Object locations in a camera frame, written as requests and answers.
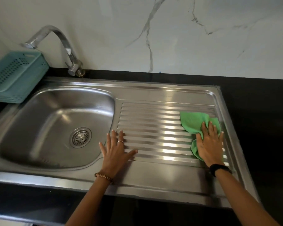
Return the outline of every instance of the faucet spout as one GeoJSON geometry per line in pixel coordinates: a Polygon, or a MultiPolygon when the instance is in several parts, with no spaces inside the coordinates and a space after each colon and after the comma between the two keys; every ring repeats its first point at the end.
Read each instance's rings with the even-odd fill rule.
{"type": "Polygon", "coordinates": [[[23,43],[22,46],[29,49],[36,49],[39,43],[51,32],[54,32],[59,37],[70,58],[70,61],[72,62],[71,66],[66,63],[69,68],[68,73],[72,76],[77,75],[78,77],[83,77],[85,75],[85,71],[83,70],[83,63],[79,59],[77,59],[68,39],[57,27],[52,25],[46,25],[42,27],[27,42],[23,43]]]}

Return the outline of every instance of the beaded bracelet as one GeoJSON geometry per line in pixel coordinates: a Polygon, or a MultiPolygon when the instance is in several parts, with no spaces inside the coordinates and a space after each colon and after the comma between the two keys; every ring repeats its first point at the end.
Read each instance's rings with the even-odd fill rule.
{"type": "Polygon", "coordinates": [[[98,173],[95,173],[94,176],[95,176],[95,177],[100,176],[100,177],[102,177],[102,178],[107,179],[107,180],[110,182],[110,184],[113,183],[112,178],[110,178],[110,177],[108,177],[108,176],[106,176],[106,175],[102,175],[102,174],[100,174],[99,172],[98,172],[98,173]]]}

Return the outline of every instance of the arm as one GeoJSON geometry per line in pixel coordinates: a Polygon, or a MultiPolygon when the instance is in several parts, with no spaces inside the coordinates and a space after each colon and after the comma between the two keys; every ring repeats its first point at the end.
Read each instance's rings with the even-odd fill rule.
{"type": "MultiPolygon", "coordinates": [[[[210,122],[208,129],[202,124],[203,140],[196,135],[199,155],[208,167],[223,163],[222,140],[223,132],[218,137],[217,129],[210,122]]],[[[242,187],[228,171],[216,170],[215,176],[230,202],[235,214],[243,226],[279,224],[261,207],[261,205],[242,187]]]]}
{"type": "MultiPolygon", "coordinates": [[[[100,149],[104,156],[100,173],[112,179],[124,166],[124,164],[137,153],[137,150],[132,150],[125,154],[123,143],[124,136],[122,131],[119,133],[119,141],[120,142],[117,141],[116,132],[112,130],[112,138],[110,138],[110,135],[107,134],[107,148],[105,148],[101,142],[99,143],[100,149]]],[[[98,176],[89,191],[86,193],[85,197],[68,219],[65,226],[91,225],[94,215],[100,205],[101,199],[109,184],[109,180],[98,176]]]]}

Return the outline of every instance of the faucet handle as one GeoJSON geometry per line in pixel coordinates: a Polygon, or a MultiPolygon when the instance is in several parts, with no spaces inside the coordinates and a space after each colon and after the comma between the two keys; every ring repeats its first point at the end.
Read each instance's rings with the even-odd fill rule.
{"type": "Polygon", "coordinates": [[[75,76],[76,71],[79,69],[79,64],[72,64],[71,66],[68,63],[65,63],[68,67],[68,74],[75,76]]]}

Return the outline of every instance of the black countertop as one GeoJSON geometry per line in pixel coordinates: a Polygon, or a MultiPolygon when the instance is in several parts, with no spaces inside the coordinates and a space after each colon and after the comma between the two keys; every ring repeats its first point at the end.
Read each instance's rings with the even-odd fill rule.
{"type": "MultiPolygon", "coordinates": [[[[71,77],[50,68],[46,76],[71,77]]],[[[89,70],[85,78],[216,85],[221,91],[265,209],[283,225],[283,80],[89,70]]],[[[0,103],[0,111],[6,104],[0,103]]],[[[84,193],[0,184],[0,216],[48,225],[67,221],[84,193]]],[[[239,225],[228,209],[105,196],[99,225],[239,225]]]]}

